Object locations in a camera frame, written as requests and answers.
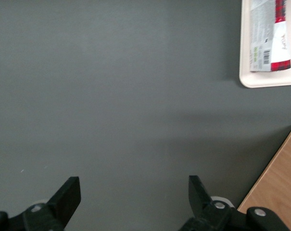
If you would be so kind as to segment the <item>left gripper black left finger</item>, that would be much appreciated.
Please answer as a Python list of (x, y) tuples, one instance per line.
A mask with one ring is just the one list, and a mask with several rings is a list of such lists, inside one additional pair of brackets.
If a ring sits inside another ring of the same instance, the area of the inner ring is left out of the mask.
[(0, 231), (63, 231), (81, 202), (79, 177), (69, 177), (45, 203), (10, 218), (0, 211)]

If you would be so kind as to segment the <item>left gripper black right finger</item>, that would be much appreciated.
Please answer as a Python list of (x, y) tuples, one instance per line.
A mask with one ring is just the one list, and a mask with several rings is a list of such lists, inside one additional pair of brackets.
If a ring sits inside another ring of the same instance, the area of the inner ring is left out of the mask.
[(287, 231), (289, 228), (272, 210), (250, 207), (244, 214), (208, 194), (198, 176), (189, 176), (189, 203), (194, 217), (181, 231)]

